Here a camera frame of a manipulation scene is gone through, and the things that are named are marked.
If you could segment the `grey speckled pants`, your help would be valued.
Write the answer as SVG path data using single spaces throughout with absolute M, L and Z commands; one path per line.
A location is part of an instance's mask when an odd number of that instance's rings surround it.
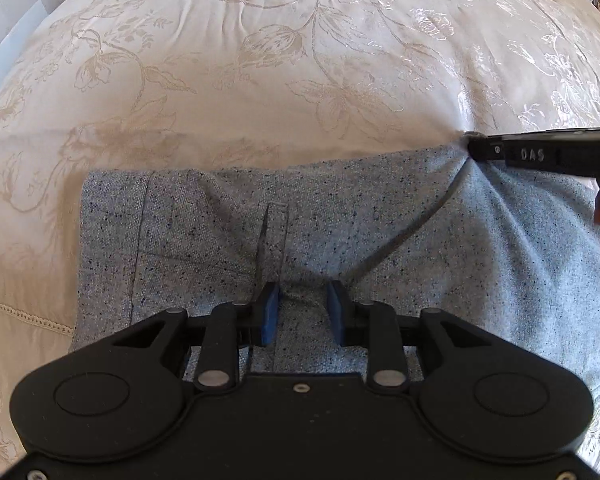
M 259 372 L 364 370 L 325 307 L 439 308 L 580 376 L 600 396 L 600 231 L 576 179 L 478 164 L 456 145 L 283 170 L 94 171 L 81 198 L 73 347 L 158 311 L 282 290 Z

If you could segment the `cream embroidered bedspread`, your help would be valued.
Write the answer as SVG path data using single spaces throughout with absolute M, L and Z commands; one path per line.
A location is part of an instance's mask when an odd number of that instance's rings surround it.
M 17 382 L 76 349 L 92 172 L 283 170 L 573 127 L 600 127 L 588 0 L 66 0 L 0 88 L 0 474 L 23 453 Z M 600 468 L 594 399 L 580 452 Z

